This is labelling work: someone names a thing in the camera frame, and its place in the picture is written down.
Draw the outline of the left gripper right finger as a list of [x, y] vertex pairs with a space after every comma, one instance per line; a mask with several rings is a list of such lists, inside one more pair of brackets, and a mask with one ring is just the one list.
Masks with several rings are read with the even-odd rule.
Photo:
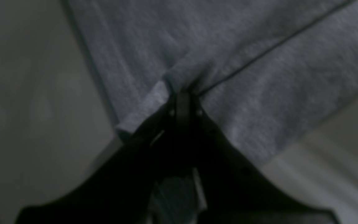
[[196, 168], [206, 208], [198, 224], [338, 224], [334, 212], [281, 191], [237, 151], [205, 115], [198, 99], [182, 94], [182, 152]]

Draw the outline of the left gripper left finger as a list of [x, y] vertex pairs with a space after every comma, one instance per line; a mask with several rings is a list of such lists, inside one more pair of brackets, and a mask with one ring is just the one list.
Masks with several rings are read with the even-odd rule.
[[17, 224], [133, 224], [155, 182], [179, 169], [174, 146], [178, 95], [150, 116], [94, 174], [67, 195], [24, 208]]

